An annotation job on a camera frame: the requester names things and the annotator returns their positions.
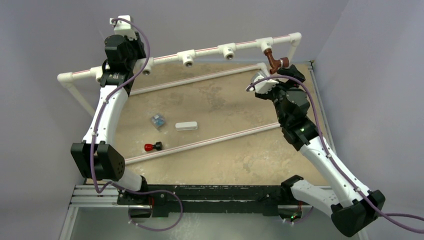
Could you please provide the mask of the aluminium table frame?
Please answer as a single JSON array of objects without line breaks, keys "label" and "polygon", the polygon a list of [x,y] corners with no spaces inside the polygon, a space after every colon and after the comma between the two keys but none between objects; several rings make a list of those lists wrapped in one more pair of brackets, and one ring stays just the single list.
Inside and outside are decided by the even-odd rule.
[{"label": "aluminium table frame", "polygon": [[[147,183],[147,180],[146,180],[146,178],[144,177],[144,179],[145,179],[145,182],[144,182],[144,185],[142,186],[142,187],[144,187],[144,186],[146,186],[146,185],[148,185],[148,183]],[[104,180],[105,181],[105,184],[103,184],[103,185],[93,185],[93,187],[92,187],[92,189],[90,189],[89,190],[89,192],[88,192],[88,194],[89,194],[89,196],[91,197],[91,198],[94,198],[94,197],[99,197],[99,198],[101,198],[101,197],[115,197],[116,199],[115,199],[115,203],[117,204],[117,205],[119,205],[118,203],[117,203],[117,200],[118,200],[118,191],[119,190],[127,190],[127,191],[129,191],[130,193],[133,193],[133,194],[136,194],[136,195],[139,195],[140,193],[141,193],[141,190],[139,190],[139,191],[132,191],[132,190],[128,190],[128,189],[125,189],[125,188],[121,188],[120,186],[118,186],[118,185],[116,185],[116,184],[113,184],[111,181],[108,181],[108,180]],[[281,184],[280,184],[280,186],[283,186],[284,188],[285,188],[285,186],[284,186],[284,182],[285,181],[283,181]],[[307,204],[307,205],[309,205],[312,209],[316,209],[316,208],[314,208],[314,207],[312,207],[310,204],[308,204],[308,203],[306,203],[306,202],[303,202],[303,201],[299,201],[300,203],[301,203],[301,205],[302,204]],[[129,205],[123,205],[123,206],[128,206],[128,207],[130,207],[130,208],[134,208],[135,206],[129,206]],[[153,217],[153,211],[152,211],[152,209],[150,208],[150,214],[151,214],[151,216]]]}]

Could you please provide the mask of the clear blue faucet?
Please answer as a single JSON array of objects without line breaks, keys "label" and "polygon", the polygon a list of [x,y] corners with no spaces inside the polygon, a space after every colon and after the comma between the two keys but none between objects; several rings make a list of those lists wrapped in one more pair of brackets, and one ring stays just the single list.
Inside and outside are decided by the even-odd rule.
[{"label": "clear blue faucet", "polygon": [[153,115],[150,121],[156,129],[161,128],[166,123],[165,118],[160,113]]}]

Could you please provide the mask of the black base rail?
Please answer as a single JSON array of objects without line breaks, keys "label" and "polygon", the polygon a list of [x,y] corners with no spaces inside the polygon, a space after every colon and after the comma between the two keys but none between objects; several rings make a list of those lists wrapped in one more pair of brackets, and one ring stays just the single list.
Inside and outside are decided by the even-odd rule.
[{"label": "black base rail", "polygon": [[140,194],[119,190],[118,205],[147,206],[155,218],[170,213],[261,214],[289,218],[301,202],[281,185],[147,184]]}]

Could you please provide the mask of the white plastic pipe piece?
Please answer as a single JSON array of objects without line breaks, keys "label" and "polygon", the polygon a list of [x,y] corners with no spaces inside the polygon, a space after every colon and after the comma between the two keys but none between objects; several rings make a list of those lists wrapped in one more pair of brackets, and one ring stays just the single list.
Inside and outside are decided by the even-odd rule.
[{"label": "white plastic pipe piece", "polygon": [[198,129],[198,123],[196,121],[177,122],[175,124],[177,131],[191,131]]}]

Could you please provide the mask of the white PVC pipe frame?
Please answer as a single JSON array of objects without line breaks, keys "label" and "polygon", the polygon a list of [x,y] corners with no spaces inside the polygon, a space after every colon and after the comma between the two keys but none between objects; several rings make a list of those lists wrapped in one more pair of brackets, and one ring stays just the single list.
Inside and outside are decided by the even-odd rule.
[{"label": "white PVC pipe frame", "polygon": [[[203,57],[203,56],[209,56],[209,55],[215,55],[215,54],[222,54],[224,58],[227,60],[231,60],[234,55],[235,51],[237,50],[244,50],[244,49],[252,49],[252,48],[259,48],[264,53],[264,50],[271,49],[272,55],[275,59],[280,59],[287,57],[289,59],[289,66],[290,61],[300,44],[302,39],[302,35],[299,32],[290,33],[288,35],[283,36],[277,36],[277,37],[265,37],[260,38],[252,41],[245,41],[245,42],[239,42],[239,43],[226,43],[222,45],[218,45],[215,47],[210,48],[204,48],[204,49],[191,49],[191,50],[185,50],[181,51],[172,55],[166,55],[161,57],[149,57],[149,58],[143,58],[136,62],[136,67],[139,67],[142,70],[142,74],[149,75],[152,71],[152,67],[155,65],[161,65],[161,64],[167,64],[172,62],[181,61],[186,67],[191,66],[194,63],[195,58],[197,57]],[[154,85],[150,87],[140,88],[137,90],[131,90],[129,93],[129,96],[132,95],[140,95],[144,93],[159,91],[163,89],[169,89],[172,87],[178,87],[186,84],[196,83],[200,81],[205,80],[211,80],[214,78],[219,77],[225,77],[233,74],[239,74],[242,72],[247,71],[253,71],[253,70],[259,70],[260,72],[265,72],[266,70],[266,64],[263,62],[244,66],[240,68],[234,68],[226,71],[216,72],[216,73],[210,73],[206,75],[201,75],[198,77],[193,78],[186,78],[183,80],[177,80],[169,83],[163,83],[159,85]],[[73,95],[73,97],[82,105],[82,107],[94,118],[96,109],[93,109],[93,107],[90,106],[90,104],[86,101],[86,99],[81,95],[81,93],[77,90],[77,88],[74,86],[74,81],[84,79],[84,78],[95,78],[95,80],[100,83],[100,77],[101,77],[101,66],[92,67],[87,70],[82,70],[78,72],[66,72],[66,73],[60,73],[57,76],[57,80],[62,84],[62,86]],[[276,123],[263,125],[256,128],[247,129],[244,131],[239,131],[227,135],[222,135],[219,137],[207,139],[204,141],[199,141],[195,143],[190,143],[166,150],[160,150],[158,152],[154,153],[148,153],[141,156],[136,156],[128,159],[124,159],[125,164],[134,164],[150,159],[154,159],[161,156],[167,156],[170,154],[175,154],[179,152],[183,152],[186,150],[191,150],[215,143],[224,142],[227,140],[244,137],[260,132],[264,132],[267,130],[272,130],[277,128]]]}]

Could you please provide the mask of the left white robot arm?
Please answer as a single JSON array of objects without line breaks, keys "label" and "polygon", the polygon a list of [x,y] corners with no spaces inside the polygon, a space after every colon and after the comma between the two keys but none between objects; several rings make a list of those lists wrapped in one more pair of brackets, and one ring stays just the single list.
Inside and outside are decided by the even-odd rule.
[{"label": "left white robot arm", "polygon": [[115,133],[122,109],[134,81],[134,68],[144,59],[144,43],[138,32],[135,38],[114,34],[104,41],[106,60],[100,67],[100,97],[91,125],[70,153],[82,177],[110,181],[130,190],[129,197],[138,205],[146,203],[149,191],[143,176],[126,169],[124,157],[114,148]]}]

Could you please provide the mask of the brown faucet with chrome cap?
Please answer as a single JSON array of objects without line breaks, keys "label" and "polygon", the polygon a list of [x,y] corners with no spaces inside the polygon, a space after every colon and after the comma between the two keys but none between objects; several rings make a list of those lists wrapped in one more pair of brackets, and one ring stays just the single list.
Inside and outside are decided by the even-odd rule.
[{"label": "brown faucet with chrome cap", "polygon": [[271,75],[275,74],[280,68],[288,68],[290,66],[290,60],[287,57],[275,59],[270,48],[264,50],[263,53],[268,60],[270,66],[269,73]]}]

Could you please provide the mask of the red and black faucet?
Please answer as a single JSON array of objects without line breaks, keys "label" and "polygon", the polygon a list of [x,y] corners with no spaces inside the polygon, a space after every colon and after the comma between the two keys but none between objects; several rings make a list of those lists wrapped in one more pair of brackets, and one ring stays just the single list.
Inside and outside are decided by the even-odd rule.
[{"label": "red and black faucet", "polygon": [[153,151],[153,150],[161,151],[162,149],[163,149],[163,144],[162,144],[161,141],[158,141],[158,142],[156,142],[154,144],[146,143],[144,145],[144,150],[146,152],[150,152],[150,151]]}]

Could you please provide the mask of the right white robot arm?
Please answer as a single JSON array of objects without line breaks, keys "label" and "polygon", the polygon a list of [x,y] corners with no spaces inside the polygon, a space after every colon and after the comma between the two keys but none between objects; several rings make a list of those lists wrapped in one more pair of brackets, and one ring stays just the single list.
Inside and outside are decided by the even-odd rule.
[{"label": "right white robot arm", "polygon": [[330,217],[336,229],[352,237],[379,217],[386,198],[379,190],[371,190],[343,164],[323,136],[304,79],[294,68],[283,75],[268,76],[257,72],[246,87],[257,98],[273,103],[277,120],[286,141],[308,159],[327,180],[331,191],[310,184],[300,176],[286,180],[280,196],[288,204],[296,200],[310,204]]}]

